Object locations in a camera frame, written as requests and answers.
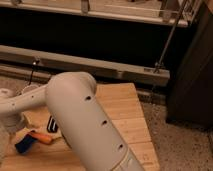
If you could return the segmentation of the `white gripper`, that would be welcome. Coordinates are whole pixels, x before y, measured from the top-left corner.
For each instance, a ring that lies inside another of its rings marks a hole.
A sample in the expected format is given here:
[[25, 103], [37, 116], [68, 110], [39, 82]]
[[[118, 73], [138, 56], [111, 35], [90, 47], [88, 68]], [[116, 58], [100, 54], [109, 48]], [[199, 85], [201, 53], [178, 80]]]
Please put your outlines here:
[[3, 125], [6, 131], [10, 134], [22, 130], [26, 126], [26, 124], [27, 120], [23, 114], [12, 115], [3, 119]]

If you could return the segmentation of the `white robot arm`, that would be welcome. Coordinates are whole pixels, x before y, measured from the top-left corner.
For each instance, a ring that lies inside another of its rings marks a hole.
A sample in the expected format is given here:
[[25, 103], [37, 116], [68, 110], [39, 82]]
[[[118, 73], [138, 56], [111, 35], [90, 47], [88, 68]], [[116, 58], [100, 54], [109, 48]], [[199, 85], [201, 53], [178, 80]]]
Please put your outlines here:
[[64, 72], [47, 84], [0, 100], [0, 118], [45, 105], [87, 171], [145, 171], [95, 97], [87, 72]]

